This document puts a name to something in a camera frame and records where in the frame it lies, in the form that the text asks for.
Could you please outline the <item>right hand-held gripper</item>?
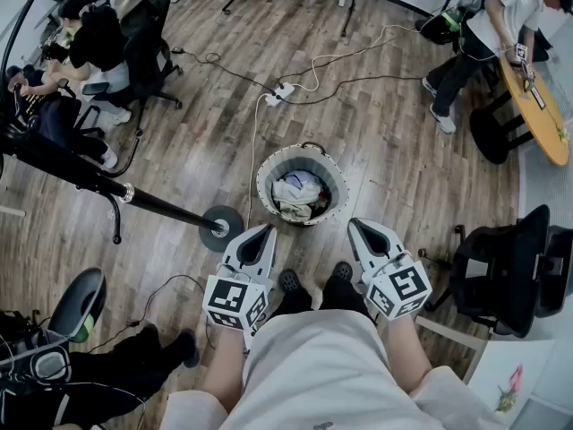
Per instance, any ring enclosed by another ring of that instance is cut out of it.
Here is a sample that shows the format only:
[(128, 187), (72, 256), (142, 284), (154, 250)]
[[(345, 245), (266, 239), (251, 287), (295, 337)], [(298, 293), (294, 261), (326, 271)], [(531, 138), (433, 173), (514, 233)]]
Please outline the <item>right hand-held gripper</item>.
[(420, 261), (415, 261), (397, 233), (370, 220), (352, 218), (347, 233), (355, 260), (363, 270), (365, 298), (388, 321), (420, 310), (432, 286)]

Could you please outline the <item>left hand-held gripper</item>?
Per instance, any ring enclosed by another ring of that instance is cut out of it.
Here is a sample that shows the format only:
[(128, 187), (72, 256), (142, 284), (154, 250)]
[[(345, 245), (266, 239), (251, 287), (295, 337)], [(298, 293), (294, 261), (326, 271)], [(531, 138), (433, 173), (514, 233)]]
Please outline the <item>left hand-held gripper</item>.
[(251, 349), (269, 306), (269, 275), (275, 264), (277, 238), (273, 225), (249, 228), (228, 244), (223, 263), (207, 280), (204, 313), (216, 326), (240, 331), (245, 350)]

